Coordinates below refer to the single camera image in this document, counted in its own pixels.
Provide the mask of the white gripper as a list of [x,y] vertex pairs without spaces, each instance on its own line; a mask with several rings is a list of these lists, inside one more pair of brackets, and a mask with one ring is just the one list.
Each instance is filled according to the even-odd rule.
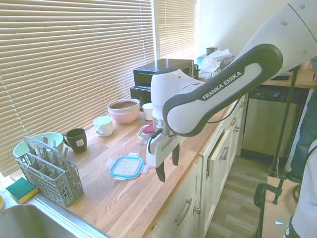
[[161,133],[155,138],[150,138],[146,149],[146,162],[152,167],[156,167],[158,179],[165,182],[164,161],[172,154],[172,162],[175,166],[179,163],[181,136],[169,137]]

